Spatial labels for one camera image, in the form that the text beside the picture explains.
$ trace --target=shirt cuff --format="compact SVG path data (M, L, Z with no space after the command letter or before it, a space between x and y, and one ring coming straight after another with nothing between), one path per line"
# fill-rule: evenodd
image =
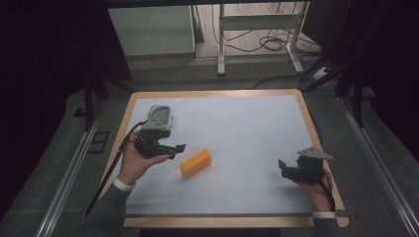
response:
M336 218L336 213L334 211L322 211L322 212L313 212L313 218Z
M124 184L123 182L121 182L118 178L115 178L114 179L114 185L118 189L120 189L122 191L125 191L125 192L131 191L135 187L135 184L134 185L131 185L131 186L128 186L128 185Z

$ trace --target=white metal frame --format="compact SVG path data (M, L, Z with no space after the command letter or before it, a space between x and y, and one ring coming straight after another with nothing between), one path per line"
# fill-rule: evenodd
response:
M286 49L293 62L296 73L302 73L303 69L295 53L295 44L304 21L307 2L297 14L267 14L251 16L224 16L224 4L219 5L219 44L218 44L218 75L225 74L224 31L245 30L279 30L290 29L293 34Z

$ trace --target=orange block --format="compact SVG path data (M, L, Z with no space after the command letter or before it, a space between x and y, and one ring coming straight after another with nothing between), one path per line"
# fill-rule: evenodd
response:
M207 149L198 152L193 157L182 162L179 167L181 168L182 176L184 179L189 179L203 168L210 165L211 155Z

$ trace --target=gray carpet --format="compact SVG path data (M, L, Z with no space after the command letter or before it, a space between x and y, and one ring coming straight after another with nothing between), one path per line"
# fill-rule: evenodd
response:
M213 61L179 65L165 62L148 68L133 68L132 82L137 91L179 90L240 90L252 89L259 81L278 75L293 75L293 67L286 57L231 60L226 75L218 77ZM259 84L256 89L297 88L297 77L279 77ZM383 188L354 130L333 95L336 80L312 92L304 93L305 102L319 130L325 152L335 159L330 162L350 224L343 228L343 236L410 236L393 203ZM100 184L113 147L129 94L107 84L111 97L105 102L97 132L108 132L103 153L88 153L77 179L60 213L52 236L77 236L83 224L82 213ZM35 236L68 162L84 134L84 118L75 118L78 108L84 107L83 93L68 99L66 114L37 168L14 201L0 224L0 236ZM366 130L390 171L393 179L417 211L419 207L419 166L399 140L377 118L368 103L363 113ZM90 151L100 150L92 144ZM310 236L310 229L212 230L197 233L192 230L143 230L147 236ZM138 236L139 229L125 228L123 236Z

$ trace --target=gray sleeve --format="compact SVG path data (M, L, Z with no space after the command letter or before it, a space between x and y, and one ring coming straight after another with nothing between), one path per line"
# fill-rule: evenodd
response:
M339 237L340 228L336 218L314 218L314 237Z
M129 194L111 184L87 215L80 236L121 236Z

